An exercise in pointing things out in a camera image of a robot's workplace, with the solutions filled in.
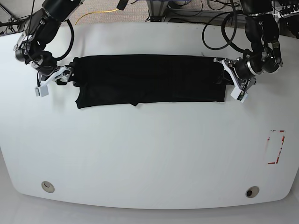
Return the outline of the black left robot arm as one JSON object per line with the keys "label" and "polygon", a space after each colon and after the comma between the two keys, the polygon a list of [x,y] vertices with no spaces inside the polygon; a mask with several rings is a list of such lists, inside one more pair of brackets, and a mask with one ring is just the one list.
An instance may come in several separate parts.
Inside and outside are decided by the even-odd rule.
{"label": "black left robot arm", "polygon": [[[283,66],[279,39],[279,28],[272,15],[269,0],[241,0],[242,10],[229,13],[221,24],[221,34],[234,50],[242,53],[242,58],[230,62],[242,87],[263,72],[274,73]],[[245,35],[251,42],[251,49],[237,47],[226,35],[225,26],[232,17],[245,15]]]}

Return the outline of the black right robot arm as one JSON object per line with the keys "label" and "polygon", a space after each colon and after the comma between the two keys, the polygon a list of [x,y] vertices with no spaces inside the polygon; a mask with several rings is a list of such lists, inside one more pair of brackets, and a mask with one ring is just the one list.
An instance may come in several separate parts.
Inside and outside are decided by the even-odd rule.
{"label": "black right robot arm", "polygon": [[[69,17],[82,4],[82,0],[46,0],[42,8],[35,13],[31,12],[25,21],[22,37],[14,46],[15,57],[37,70],[38,86],[41,81],[47,80],[52,73],[58,71],[57,62],[65,59],[70,53],[75,34]],[[44,49],[55,38],[63,22],[67,22],[71,31],[70,44],[62,56],[54,57]]]}

